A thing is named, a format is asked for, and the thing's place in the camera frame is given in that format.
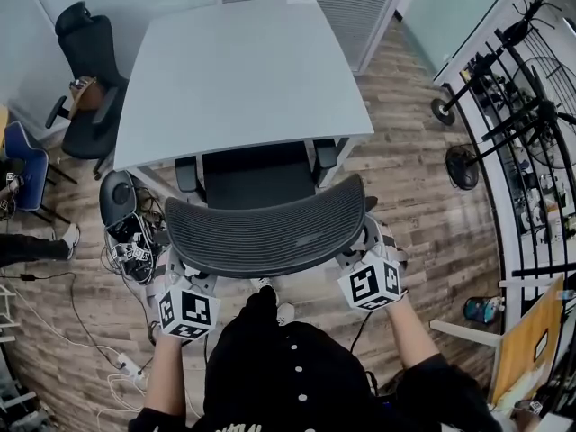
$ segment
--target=white table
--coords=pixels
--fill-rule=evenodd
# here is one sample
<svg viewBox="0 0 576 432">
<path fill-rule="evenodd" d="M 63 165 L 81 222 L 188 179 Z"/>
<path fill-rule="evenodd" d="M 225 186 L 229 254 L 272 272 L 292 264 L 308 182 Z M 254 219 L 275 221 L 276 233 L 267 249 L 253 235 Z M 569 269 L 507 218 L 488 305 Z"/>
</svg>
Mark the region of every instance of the white table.
<svg viewBox="0 0 576 432">
<path fill-rule="evenodd" d="M 185 196 L 150 165 L 266 143 L 338 138 L 337 167 L 374 133 L 315 0 L 258 0 L 153 21 L 124 101 L 114 169 Z"/>
</svg>

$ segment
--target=blue chair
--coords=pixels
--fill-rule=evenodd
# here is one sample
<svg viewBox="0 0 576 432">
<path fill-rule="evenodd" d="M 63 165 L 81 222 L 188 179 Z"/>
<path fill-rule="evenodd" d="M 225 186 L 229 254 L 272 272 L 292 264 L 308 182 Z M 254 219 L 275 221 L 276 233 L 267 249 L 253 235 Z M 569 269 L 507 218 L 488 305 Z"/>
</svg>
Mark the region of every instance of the blue chair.
<svg viewBox="0 0 576 432">
<path fill-rule="evenodd" d="M 30 212 L 50 224 L 48 218 L 37 212 L 42 208 L 55 218 L 69 224 L 69 220 L 42 204 L 44 187 L 47 182 L 56 185 L 54 181 L 48 179 L 49 168 L 69 182 L 73 184 L 77 184 L 77 182 L 50 164 L 48 152 L 26 131 L 19 121 L 14 121 L 4 131 L 4 153 L 9 159 L 17 158 L 24 162 L 24 169 L 20 173 L 24 180 L 24 185 L 15 197 L 16 209 L 22 212 Z"/>
</svg>

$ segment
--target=black shirt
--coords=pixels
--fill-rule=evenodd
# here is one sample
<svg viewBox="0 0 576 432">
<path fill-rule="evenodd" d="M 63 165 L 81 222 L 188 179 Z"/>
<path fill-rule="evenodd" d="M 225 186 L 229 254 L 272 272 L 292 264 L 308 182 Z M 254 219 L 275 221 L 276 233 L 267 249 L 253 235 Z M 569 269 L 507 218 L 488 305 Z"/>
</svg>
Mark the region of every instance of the black shirt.
<svg viewBox="0 0 576 432">
<path fill-rule="evenodd" d="M 222 332 L 206 371 L 205 414 L 193 432 L 439 432 L 440 423 L 500 432 L 477 382 L 441 355 L 407 370 L 393 402 L 383 403 L 355 356 L 312 325 L 278 327 L 275 304 L 264 311 L 262 294 Z M 184 417 L 144 409 L 129 431 L 156 427 L 188 430 Z"/>
</svg>

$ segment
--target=glass door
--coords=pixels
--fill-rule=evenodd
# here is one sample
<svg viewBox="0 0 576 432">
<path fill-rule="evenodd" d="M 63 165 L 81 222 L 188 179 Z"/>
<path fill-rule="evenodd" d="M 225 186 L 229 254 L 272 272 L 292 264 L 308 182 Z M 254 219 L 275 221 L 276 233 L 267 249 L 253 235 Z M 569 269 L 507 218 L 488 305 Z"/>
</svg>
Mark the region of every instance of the glass door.
<svg viewBox="0 0 576 432">
<path fill-rule="evenodd" d="M 402 25 L 410 45 L 437 76 L 498 0 L 412 0 Z"/>
</svg>

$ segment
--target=person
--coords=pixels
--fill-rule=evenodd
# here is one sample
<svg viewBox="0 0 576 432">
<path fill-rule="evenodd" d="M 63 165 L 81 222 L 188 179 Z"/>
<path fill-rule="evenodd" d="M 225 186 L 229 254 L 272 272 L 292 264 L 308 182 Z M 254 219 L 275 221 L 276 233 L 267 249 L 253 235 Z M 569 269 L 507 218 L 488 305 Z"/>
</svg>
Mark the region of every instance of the person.
<svg viewBox="0 0 576 432">
<path fill-rule="evenodd" d="M 0 190 L 0 201 L 7 200 L 11 194 L 17 194 L 19 180 L 14 179 Z M 32 235 L 0 234 L 0 267 L 15 263 L 27 263 L 42 259 L 67 261 L 74 255 L 80 241 L 80 229 L 70 224 L 60 240 L 47 240 Z"/>
<path fill-rule="evenodd" d="M 222 331 L 193 432 L 500 432 L 478 383 L 440 355 L 410 305 L 388 305 L 405 372 L 393 401 L 371 391 L 358 359 L 312 325 L 276 320 L 276 293 L 261 280 Z M 157 340 L 144 408 L 129 432 L 184 432 L 182 340 Z"/>
</svg>

